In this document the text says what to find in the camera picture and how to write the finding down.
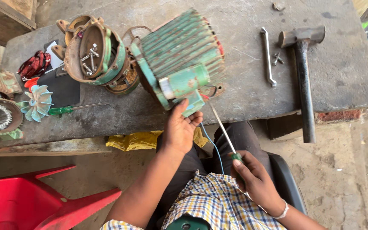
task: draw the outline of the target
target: sledgehammer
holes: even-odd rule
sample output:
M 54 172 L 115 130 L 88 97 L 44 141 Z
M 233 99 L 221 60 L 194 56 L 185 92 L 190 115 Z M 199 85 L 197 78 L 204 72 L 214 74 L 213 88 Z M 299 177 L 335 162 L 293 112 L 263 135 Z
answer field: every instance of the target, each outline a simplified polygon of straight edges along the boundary
M 324 38 L 324 25 L 318 26 L 316 28 L 293 29 L 291 31 L 283 31 L 279 34 L 279 46 L 283 48 L 293 45 L 295 50 L 300 102 L 302 103 L 304 143 L 316 143 L 312 93 L 310 89 L 308 67 L 308 46 L 310 43 L 321 43 Z

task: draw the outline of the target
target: wooden box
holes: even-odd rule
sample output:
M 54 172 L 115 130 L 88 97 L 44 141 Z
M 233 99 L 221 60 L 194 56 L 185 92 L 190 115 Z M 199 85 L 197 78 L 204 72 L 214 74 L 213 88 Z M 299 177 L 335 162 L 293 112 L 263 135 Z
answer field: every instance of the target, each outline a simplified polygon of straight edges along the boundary
M 0 45 L 36 29 L 37 0 L 0 0 Z

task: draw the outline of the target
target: hand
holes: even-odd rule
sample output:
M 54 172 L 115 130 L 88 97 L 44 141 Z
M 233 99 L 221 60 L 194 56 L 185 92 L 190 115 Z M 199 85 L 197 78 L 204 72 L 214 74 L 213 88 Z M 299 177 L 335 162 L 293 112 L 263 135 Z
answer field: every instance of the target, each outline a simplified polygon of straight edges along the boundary
M 239 150 L 237 153 L 241 154 L 245 165 L 239 160 L 233 160 L 231 176 L 236 178 L 240 189 L 243 192 L 247 191 L 252 200 L 263 207 L 269 215 L 280 216 L 285 209 L 285 203 L 276 191 L 265 167 L 248 151 Z M 245 185 L 237 174 L 243 178 Z
M 202 122 L 202 112 L 195 112 L 187 118 L 181 115 L 188 107 L 188 99 L 176 105 L 164 127 L 162 148 L 184 156 L 193 146 L 194 130 Z

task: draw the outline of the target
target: blue fan impeller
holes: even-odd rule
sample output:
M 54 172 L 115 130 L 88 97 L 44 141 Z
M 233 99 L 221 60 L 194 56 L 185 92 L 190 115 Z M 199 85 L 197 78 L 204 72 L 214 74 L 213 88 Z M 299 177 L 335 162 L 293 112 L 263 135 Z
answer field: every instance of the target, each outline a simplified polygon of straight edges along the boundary
M 28 121 L 35 120 L 40 122 L 40 119 L 44 116 L 49 116 L 48 111 L 53 105 L 52 102 L 52 92 L 48 91 L 48 86 L 38 86 L 34 85 L 31 87 L 31 92 L 25 92 L 25 94 L 31 98 L 28 102 L 28 106 L 21 109 L 21 112 L 25 114 L 25 118 Z

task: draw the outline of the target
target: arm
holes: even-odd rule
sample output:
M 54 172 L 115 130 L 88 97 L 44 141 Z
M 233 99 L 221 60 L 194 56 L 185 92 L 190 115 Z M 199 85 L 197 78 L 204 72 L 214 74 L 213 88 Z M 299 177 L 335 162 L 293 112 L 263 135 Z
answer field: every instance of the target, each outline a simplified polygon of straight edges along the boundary
M 161 196 L 193 145 L 194 130 L 202 122 L 202 112 L 184 118 L 188 100 L 172 111 L 166 122 L 161 149 L 140 177 L 116 200 L 105 222 L 124 221 L 145 228 Z
M 239 174 L 245 184 L 238 178 L 237 183 L 242 191 L 247 191 L 253 201 L 263 207 L 269 215 L 279 217 L 284 209 L 285 203 L 280 198 L 276 188 L 266 172 L 264 166 L 248 151 L 237 151 L 242 155 L 243 165 L 239 160 L 233 160 L 231 176 Z M 289 230 L 324 230 L 325 227 L 318 224 L 308 216 L 299 212 L 296 208 L 288 205 L 289 210 L 284 218 L 278 219 L 284 227 Z

